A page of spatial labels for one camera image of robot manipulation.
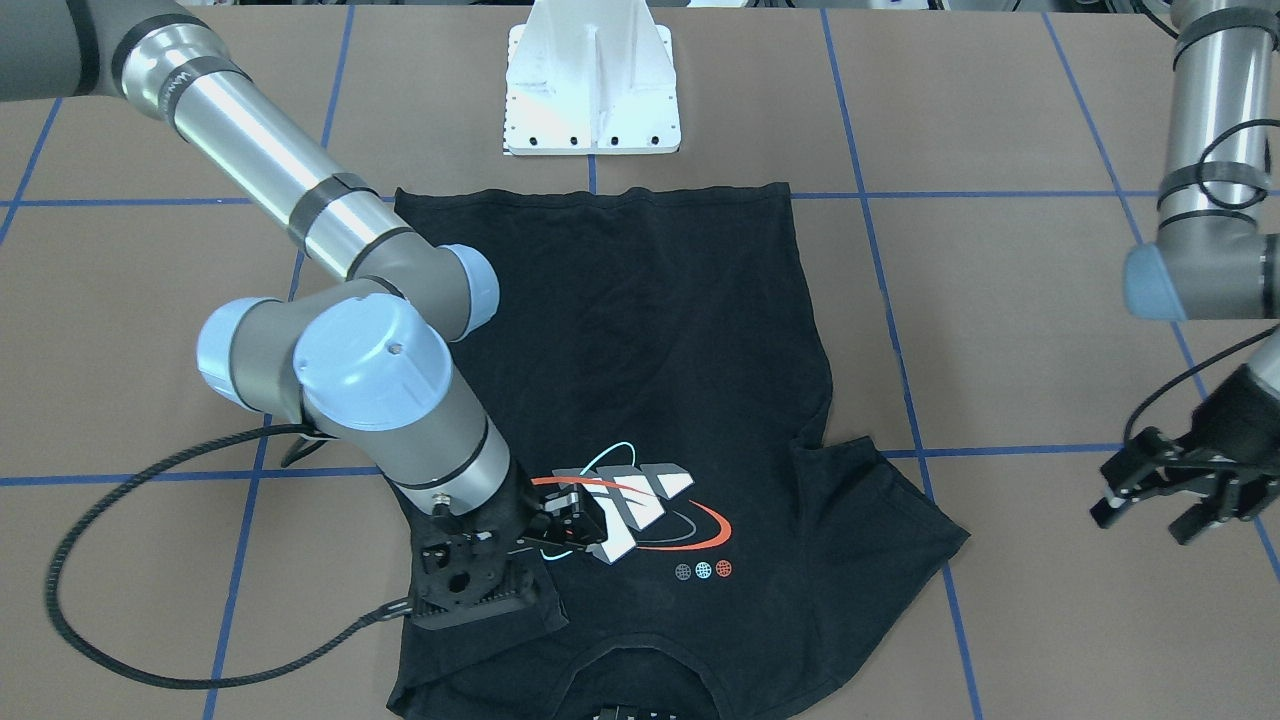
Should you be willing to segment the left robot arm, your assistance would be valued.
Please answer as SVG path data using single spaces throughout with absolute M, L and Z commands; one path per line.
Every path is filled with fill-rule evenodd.
M 1128 311 L 1157 322 L 1277 320 L 1277 236 L 1262 204 L 1277 195 L 1268 129 L 1277 51 L 1275 1 L 1175 1 L 1172 108 L 1157 192 L 1155 241 L 1125 259 Z M 1100 469 L 1107 488 L 1091 510 L 1112 527 L 1138 503 L 1192 495 L 1169 528 L 1179 544 L 1233 520 L 1252 521 L 1277 500 L 1279 348 L 1271 328 L 1217 354 L 1249 350 L 1171 437 L 1126 419 L 1123 446 Z

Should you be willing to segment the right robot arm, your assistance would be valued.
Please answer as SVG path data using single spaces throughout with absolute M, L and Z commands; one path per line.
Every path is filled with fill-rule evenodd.
M 451 343 L 497 311 L 490 263 L 435 246 L 273 102 L 174 1 L 5 1 L 3 100 L 118 97 L 170 127 L 335 284 L 219 307 L 197 340 L 218 393 L 360 448 L 407 503 L 404 610 L 429 630 L 540 610 L 563 624 L 525 544 L 532 487 Z

